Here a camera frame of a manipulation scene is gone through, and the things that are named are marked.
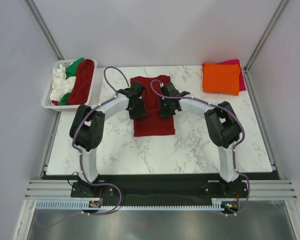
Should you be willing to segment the dark red t-shirt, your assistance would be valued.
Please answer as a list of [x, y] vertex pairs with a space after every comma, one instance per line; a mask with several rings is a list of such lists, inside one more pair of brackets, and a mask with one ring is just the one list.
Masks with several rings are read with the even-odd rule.
[[175, 134], [174, 118], [161, 118], [160, 116], [160, 97], [153, 92], [151, 87], [154, 87], [160, 94], [162, 91], [160, 89], [160, 83], [151, 83], [153, 80], [159, 80], [165, 85], [171, 82], [171, 78], [167, 75], [159, 75], [153, 78], [136, 76], [130, 79], [131, 83], [138, 82], [147, 90], [147, 95], [144, 100], [145, 119], [133, 121], [135, 137], [171, 136]]

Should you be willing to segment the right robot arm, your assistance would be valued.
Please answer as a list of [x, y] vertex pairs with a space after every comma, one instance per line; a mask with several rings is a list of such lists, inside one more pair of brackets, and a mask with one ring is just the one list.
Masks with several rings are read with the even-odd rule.
[[217, 146], [220, 177], [224, 180], [219, 184], [219, 191], [225, 197], [232, 196], [237, 191], [234, 182], [239, 177], [236, 167], [235, 148], [239, 144], [243, 127], [234, 113], [231, 104], [224, 101], [220, 104], [209, 103], [191, 95], [187, 91], [179, 92], [173, 83], [160, 83], [161, 93], [160, 116], [169, 118], [178, 112], [194, 114], [205, 120], [208, 136]]

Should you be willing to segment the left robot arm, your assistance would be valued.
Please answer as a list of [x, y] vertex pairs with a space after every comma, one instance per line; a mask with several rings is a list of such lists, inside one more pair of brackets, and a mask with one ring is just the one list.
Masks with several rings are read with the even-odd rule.
[[121, 111], [128, 111], [131, 120], [146, 118], [145, 97], [147, 89], [139, 82], [131, 87], [120, 89], [111, 98], [88, 106], [81, 104], [75, 113], [69, 135], [72, 147], [79, 152], [79, 177], [85, 181], [82, 191], [89, 197], [96, 196], [100, 185], [96, 182], [97, 147], [100, 145], [105, 128], [105, 121]]

